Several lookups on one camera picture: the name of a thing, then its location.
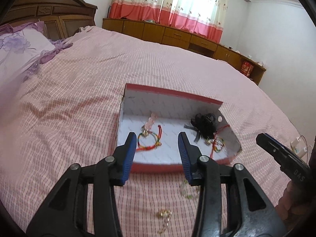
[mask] purple flower print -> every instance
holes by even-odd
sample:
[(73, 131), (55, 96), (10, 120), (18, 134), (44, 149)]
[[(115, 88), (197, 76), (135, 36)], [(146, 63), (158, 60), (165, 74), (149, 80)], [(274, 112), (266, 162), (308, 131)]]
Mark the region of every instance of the purple flower print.
[(3, 48), (7, 52), (13, 51), (14, 53), (22, 54), (30, 46), (30, 42), (19, 34), (0, 39), (0, 49)]

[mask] gold jewelry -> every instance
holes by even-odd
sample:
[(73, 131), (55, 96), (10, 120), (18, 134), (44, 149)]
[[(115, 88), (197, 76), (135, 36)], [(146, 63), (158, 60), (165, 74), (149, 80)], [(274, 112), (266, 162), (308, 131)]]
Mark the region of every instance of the gold jewelry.
[(184, 180), (181, 184), (180, 184), (180, 193), (181, 196), (187, 198), (187, 199), (198, 199), (200, 196), (200, 186), (195, 186), (195, 190), (196, 193), (195, 194), (188, 194), (187, 191), (187, 187), (186, 184), (188, 184), (189, 182), (187, 180)]
[(165, 232), (165, 230), (167, 229), (167, 226), (169, 226), (169, 220), (171, 218), (172, 212), (170, 210), (160, 210), (157, 213), (157, 217), (158, 218), (164, 218), (166, 217), (166, 221), (165, 224), (163, 225), (162, 230), (159, 230), (158, 233), (161, 235)]

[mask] red package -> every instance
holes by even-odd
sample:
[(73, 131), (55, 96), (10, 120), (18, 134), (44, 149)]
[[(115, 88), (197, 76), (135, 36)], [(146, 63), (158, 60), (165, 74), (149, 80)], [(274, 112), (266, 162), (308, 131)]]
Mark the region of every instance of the red package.
[(240, 72), (242, 74), (244, 74), (246, 77), (249, 77), (252, 70), (253, 70), (253, 65), (251, 65), (249, 62), (245, 61), (241, 66)]

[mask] black scrunchie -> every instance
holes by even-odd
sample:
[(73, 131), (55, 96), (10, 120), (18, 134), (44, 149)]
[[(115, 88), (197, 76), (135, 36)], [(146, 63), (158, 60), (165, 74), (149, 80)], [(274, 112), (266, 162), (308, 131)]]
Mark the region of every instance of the black scrunchie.
[(215, 115), (212, 113), (202, 115), (197, 114), (194, 118), (191, 119), (191, 125), (193, 127), (184, 125), (185, 128), (192, 129), (197, 131), (197, 135), (195, 137), (195, 142), (198, 142), (200, 136), (204, 139), (214, 139), (214, 133), (216, 132), (215, 127)]

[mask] wooden headboard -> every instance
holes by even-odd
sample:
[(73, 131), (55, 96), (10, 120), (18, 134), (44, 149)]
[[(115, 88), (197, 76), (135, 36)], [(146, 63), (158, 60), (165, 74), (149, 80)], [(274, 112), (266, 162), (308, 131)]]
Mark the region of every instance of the wooden headboard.
[(1, 25), (44, 21), (44, 35), (56, 41), (74, 35), (80, 27), (95, 25), (96, 10), (84, 0), (16, 0)]

